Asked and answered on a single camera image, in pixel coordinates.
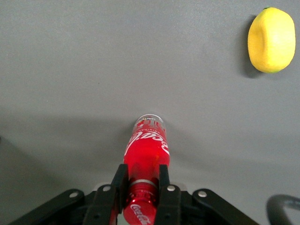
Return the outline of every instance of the coca-cola bottle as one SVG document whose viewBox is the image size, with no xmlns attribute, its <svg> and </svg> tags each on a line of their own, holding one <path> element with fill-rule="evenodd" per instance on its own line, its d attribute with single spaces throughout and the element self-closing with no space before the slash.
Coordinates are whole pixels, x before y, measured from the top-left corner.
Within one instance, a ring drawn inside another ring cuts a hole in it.
<svg viewBox="0 0 300 225">
<path fill-rule="evenodd" d="M 129 188 L 124 218 L 130 225 L 152 225 L 158 204 L 159 165 L 169 165 L 170 154 L 163 120 L 152 114 L 140 117 L 125 150 Z"/>
</svg>

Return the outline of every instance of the bottle cap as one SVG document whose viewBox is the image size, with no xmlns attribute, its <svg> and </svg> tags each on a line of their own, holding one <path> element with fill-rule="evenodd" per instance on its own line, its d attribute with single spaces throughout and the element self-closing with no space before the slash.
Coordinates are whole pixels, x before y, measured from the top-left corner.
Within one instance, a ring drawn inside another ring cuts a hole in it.
<svg viewBox="0 0 300 225">
<path fill-rule="evenodd" d="M 124 218 L 130 225 L 154 224 L 158 190 L 149 183 L 136 183 L 129 188 Z"/>
</svg>

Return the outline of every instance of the lemon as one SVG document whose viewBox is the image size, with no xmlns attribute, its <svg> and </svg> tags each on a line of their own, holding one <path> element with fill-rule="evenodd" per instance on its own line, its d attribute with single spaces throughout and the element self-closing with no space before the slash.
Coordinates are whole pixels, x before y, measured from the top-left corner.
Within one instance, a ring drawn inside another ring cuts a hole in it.
<svg viewBox="0 0 300 225">
<path fill-rule="evenodd" d="M 252 22 L 248 51 L 252 65 L 264 73 L 276 73 L 287 67 L 295 54 L 293 19 L 284 11 L 265 8 Z"/>
</svg>

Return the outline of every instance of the bottle label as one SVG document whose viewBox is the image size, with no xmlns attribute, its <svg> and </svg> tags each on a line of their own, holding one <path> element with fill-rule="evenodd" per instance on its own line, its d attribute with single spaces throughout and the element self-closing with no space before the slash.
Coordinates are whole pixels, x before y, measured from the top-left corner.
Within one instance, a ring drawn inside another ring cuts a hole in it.
<svg viewBox="0 0 300 225">
<path fill-rule="evenodd" d="M 165 142 L 164 138 L 158 132 L 151 131 L 148 129 L 141 130 L 132 135 L 131 139 L 129 140 L 129 143 L 127 145 L 124 155 L 127 154 L 128 149 L 135 141 L 140 140 L 140 139 L 147 139 L 147 138 L 152 138 L 152 140 L 161 142 L 162 150 L 165 151 L 165 153 L 167 153 L 168 155 L 170 155 L 169 149 L 168 149 L 168 144 L 167 144 L 167 142 Z"/>
<path fill-rule="evenodd" d="M 143 214 L 143 212 L 141 211 L 141 206 L 140 205 L 132 204 L 130 206 L 130 208 L 135 213 L 136 217 L 138 218 L 138 220 L 141 222 L 142 225 L 151 224 L 149 218 L 147 216 L 145 216 Z"/>
</svg>

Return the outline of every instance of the screw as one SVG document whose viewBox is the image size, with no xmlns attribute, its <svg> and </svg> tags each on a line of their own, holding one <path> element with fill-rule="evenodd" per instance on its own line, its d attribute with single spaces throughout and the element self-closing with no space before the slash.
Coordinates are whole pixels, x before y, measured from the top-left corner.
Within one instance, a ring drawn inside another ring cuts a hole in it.
<svg viewBox="0 0 300 225">
<path fill-rule="evenodd" d="M 205 198 L 207 196 L 207 194 L 206 194 L 205 191 L 199 191 L 198 196 L 201 197 L 201 198 Z"/>
<path fill-rule="evenodd" d="M 174 187 L 173 185 L 169 185 L 169 186 L 167 187 L 167 190 L 168 190 L 168 191 L 175 191 L 175 187 Z"/>
<path fill-rule="evenodd" d="M 103 191 L 109 191 L 110 189 L 111 189 L 111 186 L 107 185 L 107 186 L 105 186 L 102 190 L 103 190 Z"/>
<path fill-rule="evenodd" d="M 78 192 L 73 192 L 72 194 L 69 195 L 70 198 L 75 198 L 78 196 Z"/>
</svg>

